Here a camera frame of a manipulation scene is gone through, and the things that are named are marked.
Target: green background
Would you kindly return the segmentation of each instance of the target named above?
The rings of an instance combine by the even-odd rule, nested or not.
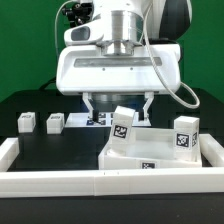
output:
[[[0,0],[0,101],[15,91],[38,89],[56,74],[54,20],[63,0]],[[180,38],[182,81],[224,102],[224,1],[192,0],[193,20]],[[59,46],[63,27],[59,20]]]

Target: black table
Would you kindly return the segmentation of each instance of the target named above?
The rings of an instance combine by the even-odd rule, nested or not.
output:
[[[153,128],[173,128],[180,115],[200,117],[200,133],[211,134],[224,144],[224,104],[201,89],[199,109],[191,110],[170,96],[155,96],[149,109]],[[191,97],[179,91],[183,99]],[[119,102],[94,102],[102,112],[117,105],[139,110],[142,96]],[[19,134],[22,112],[36,112],[31,134]],[[62,96],[54,90],[16,92],[0,103],[0,143],[18,137],[20,154],[8,172],[49,170],[95,170],[97,157],[106,144],[110,128],[66,128],[61,135],[47,135],[51,113],[87,112],[80,96]],[[203,166],[209,163],[203,159]],[[223,223],[224,194],[164,194],[101,197],[55,197],[0,199],[1,223]]]

